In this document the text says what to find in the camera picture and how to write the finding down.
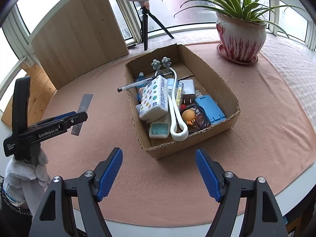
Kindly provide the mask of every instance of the pink saucer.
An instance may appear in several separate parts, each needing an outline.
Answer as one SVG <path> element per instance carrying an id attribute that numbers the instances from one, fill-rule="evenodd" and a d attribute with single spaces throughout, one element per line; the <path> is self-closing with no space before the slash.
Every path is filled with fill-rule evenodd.
<path id="1" fill-rule="evenodd" d="M 241 64 L 241 65 L 253 65 L 255 63 L 258 62 L 258 56 L 256 55 L 250 62 L 240 62 L 240 61 L 234 61 L 232 60 L 231 58 L 229 58 L 227 55 L 226 55 L 226 52 L 224 50 L 224 47 L 221 43 L 218 44 L 217 46 L 217 51 L 219 52 L 220 55 L 222 55 L 225 59 L 228 59 L 230 61 L 233 61 L 235 63 L 238 63 L 238 64 Z"/>

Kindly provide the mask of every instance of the hand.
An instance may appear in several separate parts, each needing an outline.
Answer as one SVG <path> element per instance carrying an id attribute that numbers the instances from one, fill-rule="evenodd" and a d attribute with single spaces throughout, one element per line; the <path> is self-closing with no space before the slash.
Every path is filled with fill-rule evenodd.
<path id="1" fill-rule="evenodd" d="M 51 181 L 47 174 L 48 159 L 42 149 L 38 156 L 38 165 L 26 164 L 11 158 L 4 177 L 4 191 L 17 207 L 27 203 L 32 215 L 44 195 L 45 188 Z"/>

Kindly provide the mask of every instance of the gray plastic card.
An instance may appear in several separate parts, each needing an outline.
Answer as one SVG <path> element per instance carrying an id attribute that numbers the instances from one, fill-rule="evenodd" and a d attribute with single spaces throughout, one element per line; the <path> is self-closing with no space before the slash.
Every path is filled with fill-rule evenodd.
<path id="1" fill-rule="evenodd" d="M 89 105 L 90 105 L 90 102 L 91 102 L 91 100 L 92 100 L 92 97 L 93 97 L 93 94 L 84 94 L 84 95 L 83 95 L 77 113 L 80 113 L 80 112 L 83 112 L 83 111 L 84 111 L 84 112 L 87 112 L 87 110 L 88 110 L 88 108 L 89 108 Z M 71 134 L 76 135 L 76 136 L 79 136 L 79 133 L 80 133 L 82 124 L 83 124 L 83 123 L 79 123 L 78 125 L 74 125 L 74 126 L 72 127 Z"/>

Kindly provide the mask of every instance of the tripod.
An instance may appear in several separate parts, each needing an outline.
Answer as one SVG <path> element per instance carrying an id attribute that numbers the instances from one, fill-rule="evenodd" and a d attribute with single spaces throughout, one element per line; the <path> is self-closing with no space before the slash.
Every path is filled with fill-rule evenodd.
<path id="1" fill-rule="evenodd" d="M 165 26 L 153 15 L 146 7 L 141 7 L 143 13 L 143 41 L 144 41 L 144 51 L 148 49 L 148 15 L 156 22 L 172 39 L 174 37 L 170 34 L 170 32 L 165 28 Z"/>

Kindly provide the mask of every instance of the flower pot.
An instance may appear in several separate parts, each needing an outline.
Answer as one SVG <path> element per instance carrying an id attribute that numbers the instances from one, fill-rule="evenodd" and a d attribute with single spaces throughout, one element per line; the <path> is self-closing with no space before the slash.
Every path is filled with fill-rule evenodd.
<path id="1" fill-rule="evenodd" d="M 251 62 L 263 47 L 266 23 L 252 23 L 216 13 L 216 28 L 226 55 L 233 61 Z"/>

